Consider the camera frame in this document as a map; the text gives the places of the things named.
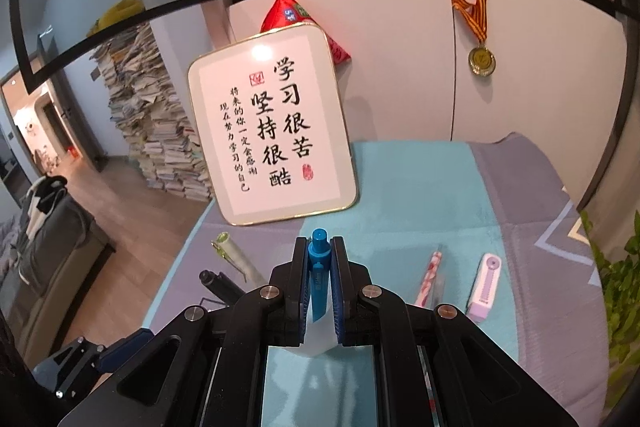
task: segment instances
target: pen clip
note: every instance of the pen clip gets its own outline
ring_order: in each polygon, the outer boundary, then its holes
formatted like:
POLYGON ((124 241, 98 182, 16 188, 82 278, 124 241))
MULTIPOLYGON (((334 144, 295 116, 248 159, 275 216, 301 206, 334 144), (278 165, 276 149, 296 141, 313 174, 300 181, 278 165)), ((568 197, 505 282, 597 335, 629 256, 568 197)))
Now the pen clip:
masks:
POLYGON ((234 263, 231 258, 228 256, 228 254, 225 252, 225 249, 222 248, 218 243, 216 243, 215 241, 211 241, 211 246, 213 247, 213 249, 217 252, 217 254, 222 257, 222 259, 224 259, 225 261, 227 261, 231 266, 233 266, 236 270, 238 270, 241 274, 242 277, 244 278, 244 282, 246 282, 246 274, 238 267, 238 265, 236 265, 236 263, 234 263))

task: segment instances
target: green plant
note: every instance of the green plant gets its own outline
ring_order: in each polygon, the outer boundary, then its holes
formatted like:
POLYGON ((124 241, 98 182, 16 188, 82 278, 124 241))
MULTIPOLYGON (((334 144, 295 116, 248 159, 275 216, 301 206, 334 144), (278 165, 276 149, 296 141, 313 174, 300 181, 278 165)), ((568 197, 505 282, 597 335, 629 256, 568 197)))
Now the green plant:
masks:
MULTIPOLYGON (((586 212, 580 213, 580 217, 589 236, 593 225, 586 212)), ((626 242, 625 259, 610 263, 591 239, 590 244, 607 311, 609 359, 617 365, 609 375, 608 384, 612 389, 630 368, 640 365, 640 347, 635 346, 640 337, 640 213, 636 210, 634 235, 626 242)), ((607 402, 616 403, 623 392, 624 388, 618 390, 607 402)))

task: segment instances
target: pink patterned pen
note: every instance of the pink patterned pen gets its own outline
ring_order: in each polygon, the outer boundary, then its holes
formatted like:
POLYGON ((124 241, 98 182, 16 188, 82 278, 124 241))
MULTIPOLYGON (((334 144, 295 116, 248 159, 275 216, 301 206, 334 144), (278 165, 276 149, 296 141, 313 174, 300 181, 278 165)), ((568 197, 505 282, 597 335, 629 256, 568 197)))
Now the pink patterned pen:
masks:
POLYGON ((420 285, 420 291, 418 292, 418 296, 415 299, 414 306, 420 306, 420 308, 425 307, 427 297, 429 296, 429 292, 431 291, 433 281, 436 278, 436 272, 438 271, 438 266, 440 265, 441 260, 442 253, 439 251, 434 252, 431 256, 429 266, 427 267, 427 272, 424 274, 424 279, 422 279, 422 285, 420 285))

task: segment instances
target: blue pen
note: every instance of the blue pen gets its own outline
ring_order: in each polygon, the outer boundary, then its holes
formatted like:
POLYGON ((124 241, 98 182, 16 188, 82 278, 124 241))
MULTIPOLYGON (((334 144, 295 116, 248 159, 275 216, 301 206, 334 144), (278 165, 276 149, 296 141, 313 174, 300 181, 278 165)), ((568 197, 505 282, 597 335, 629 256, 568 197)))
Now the blue pen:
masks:
POLYGON ((326 230, 315 229, 308 247, 311 270, 311 308, 314 322, 326 313, 326 296, 329 292, 329 267, 331 246, 326 240, 326 230))

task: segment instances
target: wooden floor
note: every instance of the wooden floor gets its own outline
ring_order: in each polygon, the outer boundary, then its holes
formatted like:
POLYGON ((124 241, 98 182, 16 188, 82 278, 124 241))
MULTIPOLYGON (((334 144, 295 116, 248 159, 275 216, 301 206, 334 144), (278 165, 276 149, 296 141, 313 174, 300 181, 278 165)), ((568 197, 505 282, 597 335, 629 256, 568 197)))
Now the wooden floor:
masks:
POLYGON ((94 215, 115 248, 82 301, 65 342, 82 335, 109 345, 142 325, 207 203, 147 188, 140 171, 120 158, 97 172, 69 157, 56 174, 66 176, 70 194, 94 215))

